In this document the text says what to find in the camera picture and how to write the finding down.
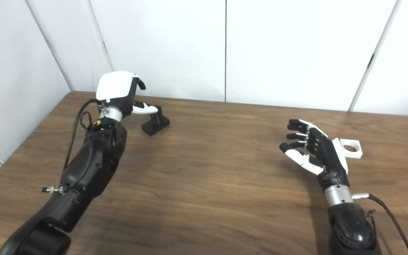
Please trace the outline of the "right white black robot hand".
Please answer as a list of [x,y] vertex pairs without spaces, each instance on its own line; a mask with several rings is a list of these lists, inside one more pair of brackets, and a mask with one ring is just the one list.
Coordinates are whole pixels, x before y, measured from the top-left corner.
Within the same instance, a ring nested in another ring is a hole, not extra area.
[[313,123],[290,119],[287,134],[291,143],[283,142],[280,150],[303,169],[317,176],[324,191],[332,186],[350,187],[348,165],[338,138],[330,139]]

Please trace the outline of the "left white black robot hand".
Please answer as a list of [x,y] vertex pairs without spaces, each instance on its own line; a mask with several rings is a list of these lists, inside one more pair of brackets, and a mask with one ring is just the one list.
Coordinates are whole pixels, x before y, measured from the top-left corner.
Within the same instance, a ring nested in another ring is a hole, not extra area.
[[142,79],[128,71],[114,71],[104,74],[98,83],[96,100],[100,118],[111,118],[121,122],[131,114],[157,114],[159,106],[136,101],[137,88],[145,90],[146,85]]

